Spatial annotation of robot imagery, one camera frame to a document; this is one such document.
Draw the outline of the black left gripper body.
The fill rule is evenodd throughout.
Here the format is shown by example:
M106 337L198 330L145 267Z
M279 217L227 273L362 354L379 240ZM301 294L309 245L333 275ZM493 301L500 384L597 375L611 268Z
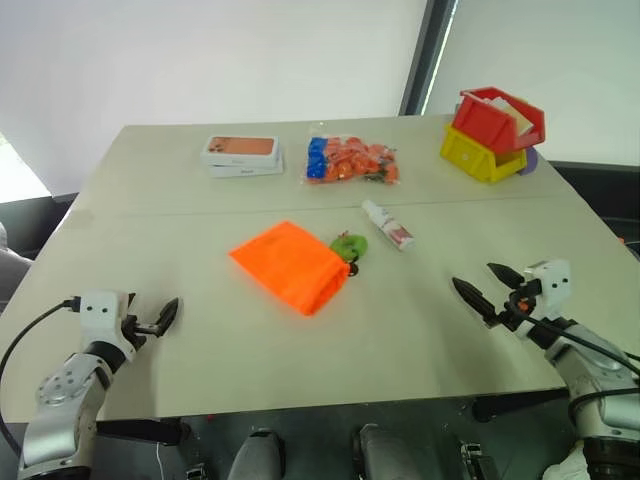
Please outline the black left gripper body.
M123 320L121 331L124 338L135 349L140 349L149 336L159 337L159 327L156 324L139 323L137 316L131 314Z

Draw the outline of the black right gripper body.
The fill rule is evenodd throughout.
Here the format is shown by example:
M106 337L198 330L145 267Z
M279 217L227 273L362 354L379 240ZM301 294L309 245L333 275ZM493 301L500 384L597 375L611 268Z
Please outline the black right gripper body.
M532 313L537 305L537 296L542 292L538 279L520 282L502 280L511 289L503 309L495 316L494 326L504 326L512 333L529 333L535 326L531 321Z

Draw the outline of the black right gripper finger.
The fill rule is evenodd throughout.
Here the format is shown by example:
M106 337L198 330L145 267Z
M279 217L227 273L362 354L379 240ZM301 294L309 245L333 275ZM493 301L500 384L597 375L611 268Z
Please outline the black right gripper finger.
M493 328L498 325L495 306L484 297L480 290L457 277L452 278L452 283L459 296L480 315L487 327Z
M487 267L501 283L510 289L519 289L525 283L525 278L507 265L488 263Z

